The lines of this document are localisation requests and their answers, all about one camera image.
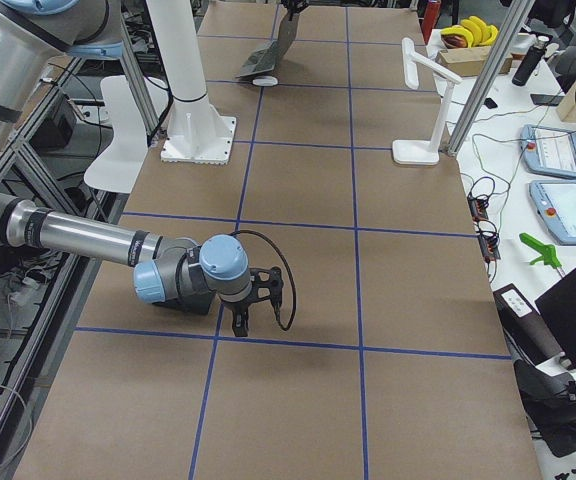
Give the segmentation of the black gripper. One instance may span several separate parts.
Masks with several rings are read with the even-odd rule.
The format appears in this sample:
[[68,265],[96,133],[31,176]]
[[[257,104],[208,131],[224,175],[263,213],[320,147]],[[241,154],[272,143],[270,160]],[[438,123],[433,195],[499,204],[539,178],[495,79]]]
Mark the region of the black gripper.
[[251,305],[268,301],[275,313],[283,303],[282,270],[273,266],[270,269],[252,268],[249,286],[237,294],[221,294],[220,300],[232,311],[232,331],[236,337],[249,335],[249,308]]
[[301,13],[308,7],[307,0],[282,0],[282,5],[286,8],[289,15]]

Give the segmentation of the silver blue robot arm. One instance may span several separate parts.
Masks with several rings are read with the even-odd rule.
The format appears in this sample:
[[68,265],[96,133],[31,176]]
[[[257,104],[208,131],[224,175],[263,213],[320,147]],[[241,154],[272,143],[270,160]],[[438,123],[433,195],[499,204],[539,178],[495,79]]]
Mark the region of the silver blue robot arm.
[[[39,81],[58,55],[118,59],[123,53],[117,1],[0,1],[0,151]],[[0,193],[0,242],[27,245],[124,264],[137,297],[198,314],[219,298],[238,337],[249,331],[249,307],[279,310],[294,278],[287,264],[253,268],[236,233],[203,243],[40,208]]]

